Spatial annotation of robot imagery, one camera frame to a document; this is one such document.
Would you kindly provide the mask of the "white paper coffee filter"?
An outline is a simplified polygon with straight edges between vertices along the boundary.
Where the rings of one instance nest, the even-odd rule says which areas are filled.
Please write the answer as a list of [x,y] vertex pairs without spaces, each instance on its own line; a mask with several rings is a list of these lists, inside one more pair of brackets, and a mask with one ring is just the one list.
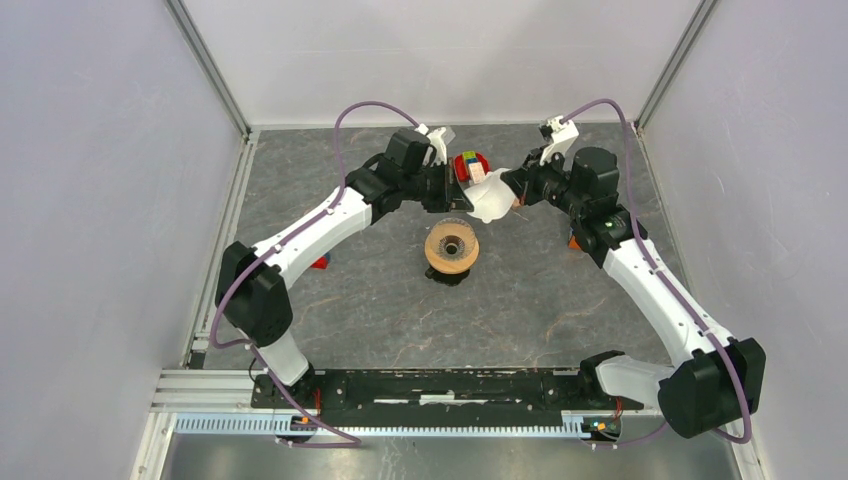
[[507,172],[507,168],[489,172],[481,182],[464,190],[472,205],[472,210],[468,212],[470,217],[488,224],[509,213],[516,204],[517,197],[502,179]]

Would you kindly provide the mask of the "clear glass dripper cone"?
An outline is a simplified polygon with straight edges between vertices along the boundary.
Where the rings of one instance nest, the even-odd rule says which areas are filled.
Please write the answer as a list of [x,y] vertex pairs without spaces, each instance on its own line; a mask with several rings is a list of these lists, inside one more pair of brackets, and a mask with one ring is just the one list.
[[438,222],[431,231],[435,235],[435,252],[446,260],[469,257],[478,246],[472,226],[458,218]]

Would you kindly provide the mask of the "round wooden dripper holder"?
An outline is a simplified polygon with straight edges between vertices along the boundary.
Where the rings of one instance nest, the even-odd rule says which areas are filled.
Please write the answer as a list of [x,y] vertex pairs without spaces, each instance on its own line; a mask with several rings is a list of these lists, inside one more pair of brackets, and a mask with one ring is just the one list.
[[438,222],[430,230],[424,254],[437,272],[456,275],[469,271],[480,255],[480,244],[472,226],[458,218]]

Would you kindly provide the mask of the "black coffee server base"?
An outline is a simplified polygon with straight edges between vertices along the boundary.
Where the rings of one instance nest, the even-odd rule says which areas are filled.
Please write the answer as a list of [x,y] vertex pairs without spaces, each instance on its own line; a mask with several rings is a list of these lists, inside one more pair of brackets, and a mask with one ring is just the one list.
[[425,276],[438,284],[454,287],[462,283],[471,273],[471,270],[465,270],[459,273],[444,273],[430,266]]

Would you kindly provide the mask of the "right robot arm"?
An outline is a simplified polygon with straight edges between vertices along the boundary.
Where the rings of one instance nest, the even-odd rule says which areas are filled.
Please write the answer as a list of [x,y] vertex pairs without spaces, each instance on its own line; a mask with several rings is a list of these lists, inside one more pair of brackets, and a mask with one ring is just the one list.
[[745,444],[753,437],[766,354],[737,339],[703,309],[661,259],[647,230],[619,201],[618,161],[602,148],[577,151],[570,169],[532,151],[500,174],[523,206],[545,201],[566,213],[579,249],[629,295],[661,339],[671,366],[608,351],[580,364],[580,400],[602,408],[623,397],[659,410],[679,436],[713,432]]

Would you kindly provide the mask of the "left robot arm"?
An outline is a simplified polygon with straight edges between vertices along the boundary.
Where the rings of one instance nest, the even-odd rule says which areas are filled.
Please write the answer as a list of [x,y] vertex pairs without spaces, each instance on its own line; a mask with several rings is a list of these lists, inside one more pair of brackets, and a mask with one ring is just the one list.
[[215,323],[226,319],[276,376],[275,392],[290,407],[314,394],[310,363],[290,331],[289,289],[323,254],[348,237],[416,202],[429,213],[470,211],[447,146],[449,127],[400,129],[384,152],[351,171],[315,209],[280,233],[223,252],[215,294]]

